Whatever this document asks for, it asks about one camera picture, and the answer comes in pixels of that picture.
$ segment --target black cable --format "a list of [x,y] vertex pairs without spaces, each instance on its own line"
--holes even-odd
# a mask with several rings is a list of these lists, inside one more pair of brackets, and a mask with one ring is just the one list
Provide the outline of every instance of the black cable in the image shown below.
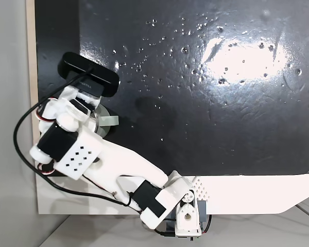
[[85,175],[82,175],[85,179],[87,179],[89,182],[91,182],[93,185],[95,185],[97,188],[104,190],[105,192],[109,193],[107,190],[105,190],[104,188],[102,188],[101,186],[95,184],[91,179],[87,178]]
[[208,218],[207,226],[202,233],[207,233],[208,229],[210,228],[211,222],[212,222],[212,215],[210,215],[210,217]]
[[165,232],[160,232],[160,231],[158,231],[157,229],[154,229],[154,231],[155,231],[156,233],[158,233],[159,235],[161,235],[161,236],[164,236],[164,234],[165,234]]
[[50,180],[47,176],[43,175],[36,167],[34,167],[27,159],[26,157],[22,154],[20,147],[18,145],[18,141],[17,141],[17,134],[18,134],[18,130],[21,126],[21,124],[23,123],[23,121],[27,118],[27,116],[34,111],[37,107],[39,107],[41,104],[43,104],[49,97],[51,97],[52,95],[56,94],[57,92],[61,91],[62,89],[64,89],[66,86],[71,85],[72,83],[76,82],[79,79],[84,78],[85,76],[87,76],[91,71],[93,70],[93,68],[90,68],[89,70],[77,75],[76,77],[72,78],[70,81],[68,81],[67,83],[65,83],[64,85],[58,87],[57,89],[53,90],[50,94],[48,94],[47,96],[45,96],[42,100],[40,100],[38,103],[36,103],[34,106],[32,106],[18,121],[18,123],[15,126],[14,129],[14,134],[13,134],[13,141],[14,141],[14,146],[15,146],[15,150],[18,154],[18,156],[21,158],[21,160],[36,174],[38,174],[40,177],[42,177],[47,183],[49,183],[52,187],[60,190],[60,191],[64,191],[66,193],[70,193],[70,194],[74,194],[74,195],[78,195],[78,196],[85,196],[85,197],[95,197],[95,198],[101,198],[119,205],[123,205],[123,206],[127,206],[126,204],[111,199],[109,197],[105,197],[102,195],[96,195],[96,194],[92,194],[92,193],[86,193],[86,192],[79,192],[79,191],[74,191],[74,190],[70,190],[70,189],[66,189],[64,187],[61,187],[57,184],[55,184],[52,180]]

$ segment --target gray wall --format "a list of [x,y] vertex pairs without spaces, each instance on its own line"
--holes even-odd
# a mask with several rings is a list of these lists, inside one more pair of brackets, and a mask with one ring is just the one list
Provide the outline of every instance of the gray wall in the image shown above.
[[[35,176],[13,147],[14,125],[30,105],[24,0],[0,0],[0,247],[39,246],[66,216],[38,215]],[[31,146],[30,119],[20,133]]]

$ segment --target black webcam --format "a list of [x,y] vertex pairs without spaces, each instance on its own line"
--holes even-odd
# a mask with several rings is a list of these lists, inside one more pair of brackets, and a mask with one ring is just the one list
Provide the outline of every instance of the black webcam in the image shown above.
[[57,67],[58,74],[65,80],[70,80],[90,68],[92,70],[89,75],[73,86],[95,97],[112,97],[119,86],[119,76],[115,72],[74,52],[66,52]]

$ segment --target robotic arm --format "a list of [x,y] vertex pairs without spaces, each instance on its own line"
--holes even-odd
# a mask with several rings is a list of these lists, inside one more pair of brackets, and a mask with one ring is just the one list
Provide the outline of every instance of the robotic arm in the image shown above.
[[[201,236],[198,203],[189,179],[176,171],[167,176],[134,151],[94,133],[96,119],[91,113],[102,95],[114,95],[118,76],[72,52],[64,54],[58,71],[69,79],[89,66],[94,69],[86,79],[67,86],[58,99],[50,99],[38,116],[41,137],[30,150],[32,158],[42,164],[54,160],[54,168],[62,174],[103,188],[109,196],[138,211],[150,229],[155,230],[175,209],[175,230],[165,236]],[[121,175],[143,177],[145,181],[128,193],[117,181]]]

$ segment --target white robotic arm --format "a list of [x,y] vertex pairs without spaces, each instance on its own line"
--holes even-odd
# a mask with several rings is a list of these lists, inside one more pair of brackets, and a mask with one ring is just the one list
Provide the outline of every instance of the white robotic arm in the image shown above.
[[[134,151],[94,133],[96,120],[90,117],[88,106],[95,109],[99,102],[100,97],[66,87],[38,115],[42,134],[30,150],[33,159],[42,164],[54,160],[54,168],[62,174],[103,188],[138,211],[150,229],[156,229],[175,208],[175,233],[167,236],[199,237],[199,211],[192,182],[176,171],[168,177]],[[145,181],[129,193],[117,181],[122,175],[143,177]]]

